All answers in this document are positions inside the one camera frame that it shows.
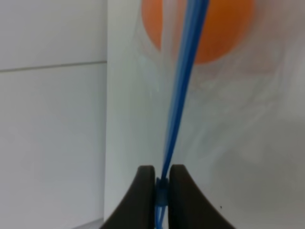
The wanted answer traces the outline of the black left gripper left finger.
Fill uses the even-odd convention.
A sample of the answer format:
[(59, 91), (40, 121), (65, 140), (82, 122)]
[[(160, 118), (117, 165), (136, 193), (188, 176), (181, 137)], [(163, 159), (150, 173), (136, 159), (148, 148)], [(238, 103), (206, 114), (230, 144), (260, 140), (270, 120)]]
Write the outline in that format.
[(103, 229), (153, 229), (155, 170), (140, 166), (118, 207), (103, 224)]

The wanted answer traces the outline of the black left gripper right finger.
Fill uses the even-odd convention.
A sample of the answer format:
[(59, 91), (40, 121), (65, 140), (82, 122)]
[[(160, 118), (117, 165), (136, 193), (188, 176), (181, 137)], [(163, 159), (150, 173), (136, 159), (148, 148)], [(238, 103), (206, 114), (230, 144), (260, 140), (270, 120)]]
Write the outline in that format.
[(168, 224), (170, 229), (233, 229), (197, 187), (184, 165), (169, 173)]

